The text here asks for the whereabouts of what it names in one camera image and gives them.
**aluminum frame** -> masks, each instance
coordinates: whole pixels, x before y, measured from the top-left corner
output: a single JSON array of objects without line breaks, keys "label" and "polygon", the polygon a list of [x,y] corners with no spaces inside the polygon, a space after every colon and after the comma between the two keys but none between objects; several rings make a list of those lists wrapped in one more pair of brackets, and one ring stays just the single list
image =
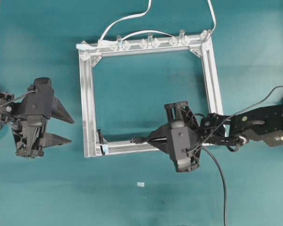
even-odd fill
[{"label": "aluminum frame", "polygon": [[104,143],[100,144],[96,128],[92,69],[104,57],[189,50],[202,60],[209,112],[223,114],[212,39],[206,30],[201,34],[179,35],[172,38],[155,38],[153,40],[151,39],[150,42],[149,39],[148,41],[130,40],[125,42],[120,41],[119,43],[113,42],[110,46],[100,45],[98,43],[87,44],[83,41],[77,44],[76,48],[79,51],[84,156],[86,158],[102,156],[101,148],[105,152],[105,155],[158,150],[147,143],[135,144],[131,143],[130,140],[108,142],[104,139]]}]

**white cable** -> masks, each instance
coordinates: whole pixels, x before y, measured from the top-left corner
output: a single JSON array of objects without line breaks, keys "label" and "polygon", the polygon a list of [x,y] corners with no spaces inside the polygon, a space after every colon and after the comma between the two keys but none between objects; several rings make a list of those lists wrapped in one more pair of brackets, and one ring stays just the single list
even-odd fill
[{"label": "white cable", "polygon": [[208,7],[212,15],[214,26],[212,30],[211,29],[208,30],[207,36],[205,37],[204,41],[208,41],[208,39],[212,36],[212,33],[214,32],[216,28],[216,17],[215,17],[215,13],[214,13],[214,9],[213,9],[211,0],[208,0]]},{"label": "white cable", "polygon": [[215,17],[215,13],[214,13],[214,9],[213,9],[211,0],[208,0],[208,6],[209,6],[209,10],[211,11],[212,19],[213,19],[213,22],[214,22],[214,27],[212,29],[212,33],[213,33],[213,31],[216,28],[216,17]]},{"label": "white cable", "polygon": [[149,0],[149,2],[148,2],[148,8],[147,8],[147,10],[146,10],[145,12],[143,12],[143,13],[138,13],[138,14],[134,14],[134,15],[125,16],[125,17],[120,18],[120,19],[114,21],[113,23],[111,23],[111,24],[105,29],[104,33],[103,33],[102,36],[100,37],[100,40],[103,40],[103,39],[104,39],[104,37],[106,36],[106,34],[107,34],[107,32],[110,30],[110,28],[111,28],[113,25],[115,25],[117,22],[122,21],[122,20],[126,20],[126,19],[137,18],[137,17],[141,17],[141,16],[145,15],[145,14],[150,10],[151,4],[152,4],[152,0]]},{"label": "white cable", "polygon": [[165,33],[165,32],[160,32],[160,31],[156,31],[156,30],[143,30],[143,31],[138,31],[138,32],[133,32],[131,34],[128,34],[125,37],[123,37],[122,40],[124,41],[127,38],[130,38],[132,36],[139,35],[139,34],[144,34],[144,33],[158,33],[158,34],[164,34],[164,35],[168,35],[170,37],[173,37],[173,35]]}]

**small white paper scrap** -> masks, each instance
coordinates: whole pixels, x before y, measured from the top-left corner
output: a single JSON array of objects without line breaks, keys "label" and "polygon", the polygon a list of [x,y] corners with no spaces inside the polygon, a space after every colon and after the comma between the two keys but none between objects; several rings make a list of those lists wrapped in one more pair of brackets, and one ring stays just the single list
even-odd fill
[{"label": "small white paper scrap", "polygon": [[145,182],[137,182],[138,187],[145,187]]}]

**teal table surface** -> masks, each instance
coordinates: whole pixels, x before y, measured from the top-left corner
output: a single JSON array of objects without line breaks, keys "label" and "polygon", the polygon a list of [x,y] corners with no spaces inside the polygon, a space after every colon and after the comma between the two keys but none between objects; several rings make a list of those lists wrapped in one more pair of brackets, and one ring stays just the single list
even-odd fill
[{"label": "teal table surface", "polygon": [[[213,5],[217,73],[224,112],[232,114],[283,84],[283,0]],[[192,173],[175,173],[159,151],[83,157],[75,44],[96,42],[108,24],[146,7],[146,0],[1,1],[0,90],[18,96],[35,78],[50,77],[75,124],[50,120],[47,131],[72,143],[47,148],[35,160],[16,157],[10,128],[0,131],[0,226],[223,224],[221,178],[206,153]],[[107,38],[211,26],[206,0],[153,0],[147,15],[116,24]],[[97,126],[110,141],[147,135],[165,123],[166,103],[188,100],[194,112],[208,112],[201,61],[189,52],[105,58],[94,68],[94,86]],[[283,89],[263,105],[282,101]],[[210,150],[227,181],[229,226],[283,226],[283,146]]]}]

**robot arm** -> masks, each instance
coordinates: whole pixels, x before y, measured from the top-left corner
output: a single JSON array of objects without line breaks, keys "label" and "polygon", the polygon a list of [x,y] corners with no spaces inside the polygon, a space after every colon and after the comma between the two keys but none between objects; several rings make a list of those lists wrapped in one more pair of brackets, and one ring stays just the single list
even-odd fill
[{"label": "robot arm", "polygon": [[74,123],[54,96],[49,78],[35,79],[22,102],[14,101],[14,95],[0,92],[0,129],[3,124],[11,124],[17,156],[43,157],[44,148],[71,142],[46,132],[47,121],[51,117]]},{"label": "robot arm", "polygon": [[[199,167],[203,143],[225,145],[232,152],[250,140],[263,140],[269,146],[283,145],[283,104],[257,108],[233,117],[210,113],[200,125],[187,101],[167,104],[165,110],[168,123],[148,137],[133,138],[132,142],[148,142],[168,153],[177,172]],[[228,137],[224,125],[230,126]]]}]

